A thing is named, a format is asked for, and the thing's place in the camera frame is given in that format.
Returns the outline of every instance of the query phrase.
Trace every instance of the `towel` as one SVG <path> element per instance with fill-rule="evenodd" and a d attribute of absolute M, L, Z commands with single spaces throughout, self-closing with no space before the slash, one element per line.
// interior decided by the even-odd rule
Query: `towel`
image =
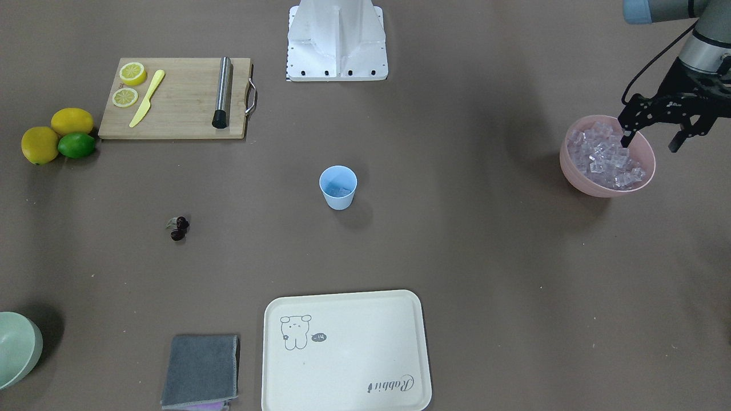
<path fill-rule="evenodd" d="M 236 398 L 238 336 L 175 336 L 162 391 L 163 410 L 227 410 Z"/>

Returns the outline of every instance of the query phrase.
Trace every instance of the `light blue plastic cup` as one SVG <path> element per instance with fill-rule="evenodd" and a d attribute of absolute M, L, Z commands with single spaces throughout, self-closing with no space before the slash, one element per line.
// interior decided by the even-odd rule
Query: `light blue plastic cup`
<path fill-rule="evenodd" d="M 333 210 L 344 210 L 350 206 L 357 185 L 355 173 L 344 165 L 329 167 L 320 175 L 320 190 Z"/>

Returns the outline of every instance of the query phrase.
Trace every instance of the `cartoon animal drawing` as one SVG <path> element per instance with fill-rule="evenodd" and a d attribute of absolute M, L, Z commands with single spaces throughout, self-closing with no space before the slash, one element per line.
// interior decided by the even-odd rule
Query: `cartoon animal drawing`
<path fill-rule="evenodd" d="M 293 349 L 302 350 L 307 346 L 307 333 L 310 331 L 311 315 L 295 315 L 292 317 L 282 317 L 281 335 L 284 339 L 284 348 L 289 351 Z"/>

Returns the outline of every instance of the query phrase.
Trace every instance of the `wooden cutting board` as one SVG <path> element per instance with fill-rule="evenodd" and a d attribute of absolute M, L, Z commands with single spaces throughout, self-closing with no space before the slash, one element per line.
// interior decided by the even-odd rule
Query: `wooden cutting board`
<path fill-rule="evenodd" d="M 112 95 L 122 87 L 129 87 L 120 80 L 119 70 L 131 61 L 139 61 L 145 66 L 147 79 L 132 87 L 140 95 L 137 102 L 131 107 L 119 108 L 112 103 Z M 243 138 L 251 59 L 231 59 L 231 62 L 233 79 L 229 126 L 216 129 L 211 121 L 216 109 L 221 59 L 120 59 L 99 126 L 99 137 L 146 140 Z M 165 70 L 165 78 L 150 100 L 152 107 L 137 126 L 130 127 L 129 122 L 158 69 Z"/>

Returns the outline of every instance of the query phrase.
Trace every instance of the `metal muddler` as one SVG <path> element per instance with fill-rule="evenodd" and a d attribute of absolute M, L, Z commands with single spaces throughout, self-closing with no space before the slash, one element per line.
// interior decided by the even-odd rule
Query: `metal muddler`
<path fill-rule="evenodd" d="M 229 111 L 231 109 L 231 81 L 233 79 L 233 64 L 228 57 L 221 58 L 219 70 L 219 91 L 216 95 L 216 111 L 213 112 L 211 124 L 217 129 L 228 127 Z"/>

